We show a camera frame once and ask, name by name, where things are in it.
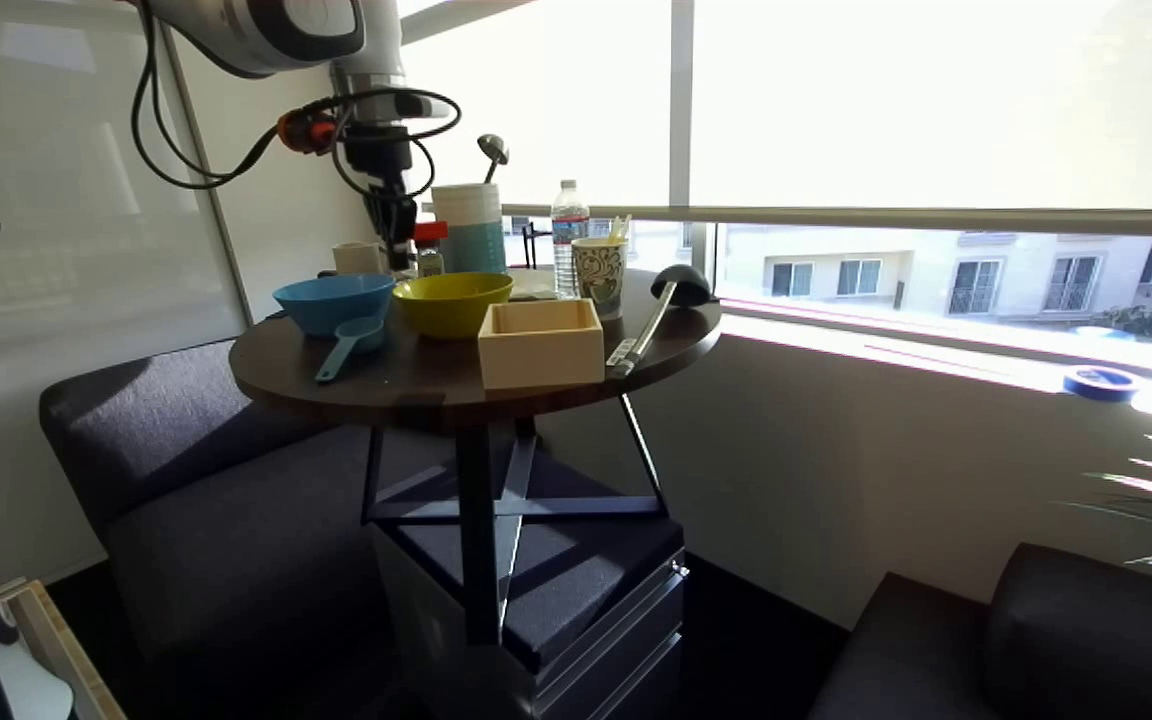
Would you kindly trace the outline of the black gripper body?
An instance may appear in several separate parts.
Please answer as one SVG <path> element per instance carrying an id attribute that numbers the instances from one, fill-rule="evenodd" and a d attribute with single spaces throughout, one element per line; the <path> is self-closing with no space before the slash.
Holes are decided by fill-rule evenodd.
<path id="1" fill-rule="evenodd" d="M 402 170 L 412 169 L 406 121 L 426 121 L 432 109 L 412 88 L 388 88 L 348 109 L 345 155 L 372 179 L 365 193 L 376 229 L 406 229 L 415 202 L 406 199 Z"/>

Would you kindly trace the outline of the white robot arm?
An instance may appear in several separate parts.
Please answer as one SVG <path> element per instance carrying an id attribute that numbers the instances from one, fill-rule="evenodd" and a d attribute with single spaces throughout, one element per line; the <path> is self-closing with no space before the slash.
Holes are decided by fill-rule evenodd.
<path id="1" fill-rule="evenodd" d="M 233 169 L 199 169 L 199 183 L 243 174 L 270 141 L 303 155 L 329 155 L 359 174 L 359 196 L 383 261 L 406 267 L 415 199 L 402 188 L 412 169 L 412 121 L 432 121 L 436 97 L 406 88 L 400 69 L 394 0 L 132 0 L 144 35 L 161 24 L 180 31 L 217 69 L 267 81 L 293 69 L 323 69 L 331 92 L 284 111 Z"/>

